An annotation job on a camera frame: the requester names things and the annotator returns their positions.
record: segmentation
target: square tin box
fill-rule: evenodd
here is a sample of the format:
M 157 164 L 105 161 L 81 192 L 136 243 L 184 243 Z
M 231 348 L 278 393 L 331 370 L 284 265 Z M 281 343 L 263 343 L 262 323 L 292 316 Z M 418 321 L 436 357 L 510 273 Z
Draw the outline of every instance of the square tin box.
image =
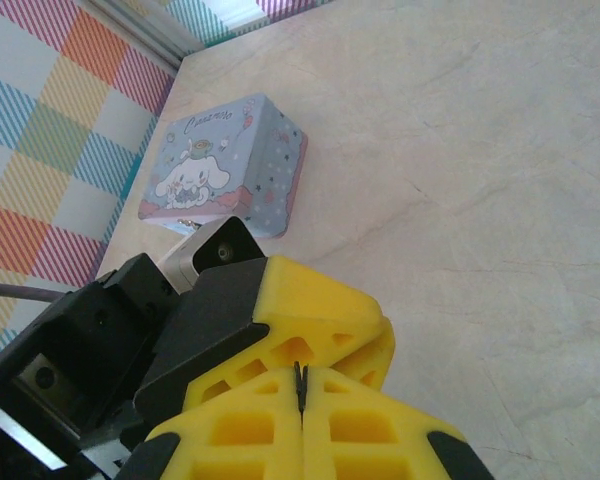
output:
M 173 122 L 138 217 L 182 234 L 236 215 L 256 237 L 289 225 L 307 136 L 264 94 Z

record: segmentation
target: cartoon dog illustration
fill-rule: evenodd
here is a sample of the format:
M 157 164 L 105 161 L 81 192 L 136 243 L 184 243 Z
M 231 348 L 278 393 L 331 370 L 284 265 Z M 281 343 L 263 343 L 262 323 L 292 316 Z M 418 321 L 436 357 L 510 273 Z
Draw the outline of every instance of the cartoon dog illustration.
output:
M 156 196 L 167 196 L 166 208 L 204 205 L 209 199 L 209 188 L 222 188 L 229 182 L 229 173 L 218 168 L 213 155 L 207 155 L 212 147 L 207 140 L 195 144 L 189 140 L 189 148 L 180 154 L 182 163 L 156 185 Z

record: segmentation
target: colorful plaid pattern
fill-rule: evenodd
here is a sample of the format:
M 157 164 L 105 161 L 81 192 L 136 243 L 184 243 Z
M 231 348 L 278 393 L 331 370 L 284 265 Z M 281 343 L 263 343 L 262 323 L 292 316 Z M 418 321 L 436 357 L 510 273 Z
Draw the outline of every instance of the colorful plaid pattern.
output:
M 123 0 L 143 17 L 140 0 Z M 195 38 L 210 47 L 279 22 L 331 0 L 152 0 L 165 8 Z
M 172 83 L 71 0 L 0 0 L 0 282 L 94 279 Z M 44 307 L 0 298 L 0 350 Z

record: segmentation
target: marble surface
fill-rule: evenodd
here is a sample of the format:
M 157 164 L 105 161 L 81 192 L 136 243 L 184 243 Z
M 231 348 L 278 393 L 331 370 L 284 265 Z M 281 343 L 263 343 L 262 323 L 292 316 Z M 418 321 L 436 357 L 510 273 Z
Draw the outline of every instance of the marble surface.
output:
M 257 91 L 310 139 L 262 246 L 380 301 L 385 391 L 499 480 L 600 479 L 600 0 L 337 0 L 187 58 L 103 271 L 179 238 L 136 217 L 166 123 Z

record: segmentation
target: gray cable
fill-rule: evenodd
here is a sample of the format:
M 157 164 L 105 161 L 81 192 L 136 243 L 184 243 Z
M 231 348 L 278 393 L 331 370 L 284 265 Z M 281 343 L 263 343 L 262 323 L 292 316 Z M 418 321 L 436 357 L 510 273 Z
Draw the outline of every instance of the gray cable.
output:
M 20 285 L 0 283 L 0 297 L 21 298 L 24 300 L 51 303 L 64 296 L 64 293 L 65 292 L 56 292 L 55 290 L 45 290 L 44 288 L 23 287 Z

